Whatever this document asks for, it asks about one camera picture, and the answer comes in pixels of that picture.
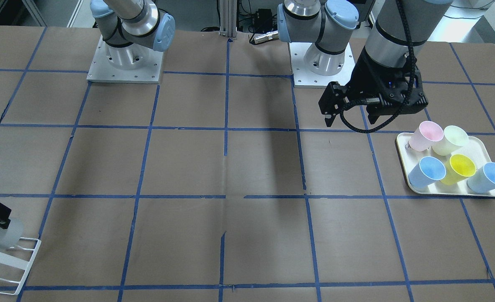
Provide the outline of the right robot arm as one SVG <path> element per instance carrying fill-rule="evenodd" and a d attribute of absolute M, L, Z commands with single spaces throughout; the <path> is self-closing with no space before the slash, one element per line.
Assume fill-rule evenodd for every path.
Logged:
<path fill-rule="evenodd" d="M 79 185 L 96 185 L 108 180 L 104 173 L 93 177 L 83 162 L 75 163 L 71 176 L 54 172 L 54 164 L 67 167 L 61 147 L 73 141 L 82 143 L 85 134 L 117 132 L 117 151 L 136 149 L 141 169 L 118 158 L 108 164 L 115 168 L 111 185 L 128 184 L 129 193 L 138 200 L 145 174 L 148 145 L 155 111 L 148 114 L 144 126 L 98 126 L 80 123 L 81 113 L 99 82 L 97 70 L 104 70 L 105 82 L 119 88 L 123 84 L 157 83 L 161 75 L 163 53 L 174 37 L 175 20 L 160 10 L 154 0 L 93 0 L 91 12 L 101 31 L 101 42 L 90 70 L 69 65 L 58 69 L 64 59 L 81 62 L 88 54 L 79 53 L 86 41 L 61 36 L 53 39 L 53 30 L 19 29 L 24 36 L 0 33 L 0 196 L 37 194 L 65 197 L 77 192 Z M 21 222 L 0 203 L 0 233 L 21 231 Z"/>

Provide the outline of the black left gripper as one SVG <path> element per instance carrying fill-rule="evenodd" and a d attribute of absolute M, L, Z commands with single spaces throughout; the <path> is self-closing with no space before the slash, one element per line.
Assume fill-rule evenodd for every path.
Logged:
<path fill-rule="evenodd" d="M 402 68 L 389 68 L 374 61 L 368 54 L 362 54 L 353 68 L 351 79 L 341 86 L 329 82 L 319 100 L 325 125 L 330 128 L 345 105 L 366 105 L 368 118 L 396 113 L 407 97 L 411 68 L 415 68 L 413 90 L 401 114 L 414 114 L 425 109 L 428 100 L 424 94 L 417 59 L 405 58 Z"/>

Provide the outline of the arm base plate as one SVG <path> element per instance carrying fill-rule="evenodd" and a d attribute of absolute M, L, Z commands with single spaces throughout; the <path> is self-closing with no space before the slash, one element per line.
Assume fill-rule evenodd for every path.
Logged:
<path fill-rule="evenodd" d="M 296 88 L 321 89 L 331 81 L 347 84 L 355 66 L 350 44 L 337 55 L 322 53 L 313 43 L 289 43 Z"/>
<path fill-rule="evenodd" d="M 115 48 L 100 37 L 87 80 L 94 83 L 159 84 L 163 55 L 163 52 L 138 44 Z"/>

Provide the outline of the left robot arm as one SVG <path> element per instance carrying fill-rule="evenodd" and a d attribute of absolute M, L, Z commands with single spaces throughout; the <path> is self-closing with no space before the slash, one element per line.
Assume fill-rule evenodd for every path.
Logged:
<path fill-rule="evenodd" d="M 331 81 L 319 102 L 327 127 L 340 117 L 359 133 L 384 128 L 399 115 L 428 106 L 417 54 L 441 21 L 451 0 L 386 0 L 347 84 Z M 283 42 L 309 43 L 304 62 L 321 76 L 337 74 L 360 23 L 347 0 L 285 0 L 277 10 Z"/>

